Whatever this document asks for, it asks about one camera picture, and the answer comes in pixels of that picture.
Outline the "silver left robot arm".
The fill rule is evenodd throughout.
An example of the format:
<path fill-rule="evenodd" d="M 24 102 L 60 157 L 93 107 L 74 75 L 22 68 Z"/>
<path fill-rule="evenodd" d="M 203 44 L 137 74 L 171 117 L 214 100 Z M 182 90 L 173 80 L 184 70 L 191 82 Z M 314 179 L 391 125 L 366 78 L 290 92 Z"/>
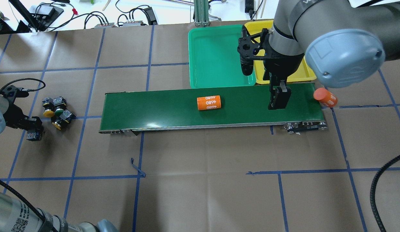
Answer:
<path fill-rule="evenodd" d="M 24 115 L 15 105 L 16 98 L 29 96 L 31 89 L 6 85 L 0 88 L 0 133 L 5 127 L 20 128 L 27 131 L 28 139 L 39 141 L 43 133 L 42 122 L 38 117 Z M 101 220 L 96 225 L 82 222 L 77 225 L 67 222 L 63 217 L 52 215 L 34 207 L 14 188 L 0 180 L 0 186 L 13 194 L 13 197 L 0 192 L 0 232 L 116 232 L 117 228 L 109 220 Z"/>

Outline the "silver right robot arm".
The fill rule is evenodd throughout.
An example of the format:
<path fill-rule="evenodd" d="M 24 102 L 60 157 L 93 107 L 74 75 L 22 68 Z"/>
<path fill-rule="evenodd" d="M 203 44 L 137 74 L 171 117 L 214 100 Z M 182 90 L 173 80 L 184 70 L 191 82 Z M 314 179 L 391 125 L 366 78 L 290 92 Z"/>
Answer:
<path fill-rule="evenodd" d="M 280 0 L 271 29 L 252 35 L 242 26 L 237 51 L 244 75 L 263 61 L 268 109 L 284 109 L 287 79 L 303 59 L 328 88 L 359 83 L 400 59 L 400 1 L 352 7 L 348 0 Z"/>

